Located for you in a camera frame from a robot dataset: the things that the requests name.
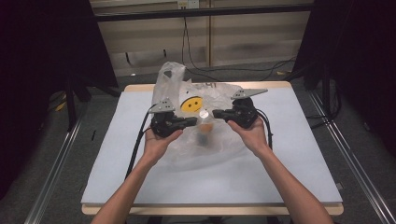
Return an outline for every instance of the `yellow sticker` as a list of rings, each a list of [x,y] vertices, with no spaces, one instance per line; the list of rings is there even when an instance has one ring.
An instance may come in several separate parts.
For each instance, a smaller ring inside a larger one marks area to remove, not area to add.
[[[181,111],[183,112],[197,112],[202,107],[202,98],[199,96],[192,96],[181,104]]]
[[[66,105],[66,102],[59,104],[58,106],[56,106],[55,111],[60,111],[64,108],[64,106]]]

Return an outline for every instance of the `crumpled plastic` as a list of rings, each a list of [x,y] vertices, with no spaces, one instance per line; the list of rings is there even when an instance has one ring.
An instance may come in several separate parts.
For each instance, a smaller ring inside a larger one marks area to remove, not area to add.
[[[199,83],[183,81],[185,66],[180,63],[165,63],[159,71],[154,87],[152,104],[169,98],[178,117],[196,117],[197,125],[187,127],[171,145],[167,154],[171,162],[193,160],[227,151],[227,155],[238,153],[245,145],[223,119],[214,119],[212,110],[230,109],[231,96],[240,86],[227,83]],[[181,110],[181,104],[194,97],[202,99],[202,106],[194,112]]]

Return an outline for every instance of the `wire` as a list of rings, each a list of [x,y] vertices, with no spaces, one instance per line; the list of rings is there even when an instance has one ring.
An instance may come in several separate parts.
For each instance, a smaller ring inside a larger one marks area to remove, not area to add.
[[[314,124],[313,126],[311,126],[311,129],[316,129],[322,125],[325,124],[330,124],[330,122],[332,120],[334,120],[338,114],[340,113],[342,107],[342,101],[341,101],[341,93],[339,92],[339,88],[337,85],[335,85],[335,92],[334,92],[334,96],[332,98],[332,108],[333,110],[335,109],[334,112],[332,112],[330,115],[312,115],[312,116],[306,116],[307,119],[326,119],[320,123]]]
[[[148,116],[149,116],[149,110],[148,110],[148,112],[146,113],[146,116],[143,119],[143,123],[142,123],[142,126],[140,127],[139,134],[137,135],[136,143],[134,144],[134,151],[132,152],[132,157],[131,157],[131,160],[129,162],[128,170],[126,171],[125,179],[132,172],[132,168],[134,168],[134,160],[136,159],[136,154],[137,154],[137,150],[139,149],[140,141],[142,140],[142,137],[143,137],[143,135],[144,135],[144,133],[146,131],[146,130],[143,131],[143,129],[145,127],[145,124],[146,124],[146,121],[148,119]]]
[[[265,113],[260,110],[260,109],[256,109],[257,112],[259,113],[259,116],[262,118],[262,120],[265,123],[265,126],[267,127],[267,132],[268,132],[268,146],[273,149],[273,141],[272,141],[272,136],[273,134],[271,133],[271,126],[270,126],[270,120],[268,119],[268,117],[265,115]]]
[[[220,221],[220,223],[225,223],[226,220],[230,219],[230,217],[223,217]],[[188,224],[188,223],[198,223],[198,224],[211,224],[213,221],[211,221],[209,218],[200,220],[200,221],[176,221],[176,222],[169,222],[169,224]]]
[[[266,71],[271,71],[270,74],[268,74],[265,78],[263,78],[263,79],[260,80],[260,81],[264,81],[265,79],[267,79],[268,77],[270,77],[270,76],[272,75],[272,73],[274,72],[274,69],[277,69],[277,68],[279,68],[279,67],[282,67],[282,66],[284,66],[286,63],[294,62],[294,59],[296,58],[296,57],[294,56],[294,57],[292,57],[292,58],[290,58],[290,59],[288,59],[288,60],[286,60],[286,61],[278,62],[278,63],[276,63],[273,67],[271,67],[271,68],[266,68],[266,69],[250,69],[250,68],[215,68],[215,69],[201,69],[201,68],[199,68],[199,67],[197,67],[197,66],[195,65],[195,63],[193,62],[192,57],[191,57],[191,45],[190,45],[189,29],[188,29],[188,27],[187,27],[187,20],[186,20],[186,18],[184,17],[183,44],[182,44],[182,48],[181,48],[181,61],[182,61],[182,63],[183,63],[184,65],[186,65],[186,64],[184,63],[184,45],[185,45],[185,44],[184,44],[184,43],[185,43],[185,42],[184,42],[184,39],[185,39],[186,36],[187,36],[187,45],[188,45],[188,50],[189,50],[189,58],[190,58],[190,61],[191,61],[191,63],[192,63],[192,66],[193,66],[196,70],[201,71],[201,72],[216,72],[216,71],[250,71],[250,72],[266,72]],[[216,79],[216,78],[214,78],[214,77],[210,77],[210,76],[207,76],[207,75],[204,75],[204,74],[200,74],[200,73],[194,73],[194,72],[192,72],[190,69],[188,69],[187,67],[186,67],[186,70],[189,71],[190,73],[194,74],[194,75],[203,76],[203,77],[209,77],[209,78],[211,78],[211,79],[213,79],[213,80],[215,80],[215,81],[221,82],[220,80],[218,80],[218,79]]]

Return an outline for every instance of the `person's right hand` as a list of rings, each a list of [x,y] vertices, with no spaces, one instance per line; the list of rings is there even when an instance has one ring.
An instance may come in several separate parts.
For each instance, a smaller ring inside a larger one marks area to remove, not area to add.
[[[151,128],[148,128],[146,130],[145,150],[142,159],[147,159],[152,165],[155,165],[165,154],[169,144],[178,139],[181,134],[183,134],[183,130],[177,130],[171,135],[162,138],[156,135]]]
[[[261,152],[269,149],[265,137],[264,124],[261,118],[257,118],[248,129],[240,127],[232,120],[229,120],[227,123],[230,125],[231,129],[241,136],[242,141],[245,143],[247,148],[250,149],[257,157],[259,157]]]

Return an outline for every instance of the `table edge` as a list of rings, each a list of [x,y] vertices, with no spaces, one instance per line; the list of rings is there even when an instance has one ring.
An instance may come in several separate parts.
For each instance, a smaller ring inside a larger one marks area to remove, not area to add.
[[[326,203],[325,209],[331,216],[340,216],[344,213],[342,203]],[[100,206],[89,206],[83,204],[82,213],[85,215],[95,215],[99,212]],[[132,207],[130,215],[141,216],[282,216],[289,215],[287,207],[280,205],[227,205],[227,206],[211,206],[211,205],[185,205],[185,206],[136,206]]]
[[[238,85],[242,88],[291,88],[288,81],[255,81],[255,82],[224,82]],[[155,84],[132,84],[125,87],[124,91],[152,91]]]

